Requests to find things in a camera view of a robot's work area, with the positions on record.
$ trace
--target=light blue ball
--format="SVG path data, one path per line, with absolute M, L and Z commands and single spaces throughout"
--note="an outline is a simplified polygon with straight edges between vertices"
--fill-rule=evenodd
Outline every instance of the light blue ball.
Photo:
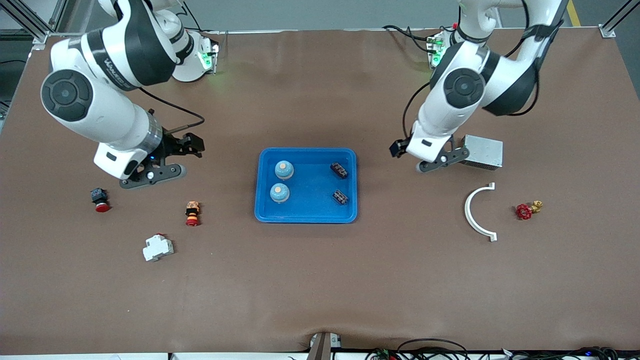
M 271 187 L 269 195 L 275 202 L 285 202 L 289 198 L 289 188 L 287 185 L 277 183 Z
M 287 180 L 293 176 L 293 165 L 290 162 L 283 160 L 276 164 L 276 176 L 280 180 Z

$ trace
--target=metal box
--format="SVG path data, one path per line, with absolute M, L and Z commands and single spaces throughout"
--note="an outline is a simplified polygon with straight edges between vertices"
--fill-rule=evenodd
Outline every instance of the metal box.
M 464 146 L 469 157 L 461 164 L 492 171 L 502 167 L 502 141 L 465 135 Z

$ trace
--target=red and gold valve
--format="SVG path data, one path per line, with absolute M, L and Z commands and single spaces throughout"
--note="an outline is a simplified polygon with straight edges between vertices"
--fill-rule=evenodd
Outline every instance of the red and gold valve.
M 537 214 L 542 210 L 542 201 L 534 201 L 531 205 L 520 204 L 516 207 L 516 215 L 522 220 L 530 219 L 533 214 Z
M 198 214 L 200 214 L 200 203 L 198 203 L 197 201 L 187 202 L 187 211 L 185 212 L 185 215 L 187 215 L 187 226 L 200 225 Z

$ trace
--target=brown tabletop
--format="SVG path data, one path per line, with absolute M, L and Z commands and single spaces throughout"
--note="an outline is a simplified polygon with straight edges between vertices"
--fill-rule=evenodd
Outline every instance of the brown tabletop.
M 490 45 L 505 53 L 520 34 L 496 31 Z M 170 158 L 184 179 L 135 191 L 43 109 L 48 58 L 33 53 L 0 140 L 2 354 L 291 351 L 318 331 L 345 347 L 427 336 L 471 349 L 640 348 L 640 102 L 595 28 L 559 32 L 530 114 L 479 110 L 460 128 L 504 142 L 495 172 L 420 175 L 417 159 L 391 158 L 402 110 L 429 79 L 424 53 L 397 33 L 228 36 L 217 75 L 148 88 L 207 117 L 194 129 L 207 150 Z M 128 95 L 167 128 L 193 120 Z M 355 222 L 258 222 L 266 147 L 353 149 Z M 490 182 L 473 209 L 496 243 L 463 213 Z M 98 186 L 107 213 L 90 202 Z M 184 225 L 189 200 L 201 226 Z M 543 211 L 517 220 L 512 206 L 533 200 Z M 176 253 L 146 263 L 155 233 Z

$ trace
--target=blue plastic tray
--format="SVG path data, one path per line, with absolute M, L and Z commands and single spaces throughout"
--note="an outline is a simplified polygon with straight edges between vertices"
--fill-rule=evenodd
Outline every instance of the blue plastic tray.
M 293 164 L 289 180 L 280 180 L 275 166 L 280 160 Z M 333 162 L 349 175 L 341 179 L 333 172 Z M 289 200 L 278 204 L 269 191 L 275 183 L 289 187 Z M 340 190 L 349 202 L 340 205 L 333 193 Z M 339 147 L 270 147 L 260 154 L 255 190 L 255 217 L 261 222 L 305 224 L 348 224 L 358 216 L 356 154 Z

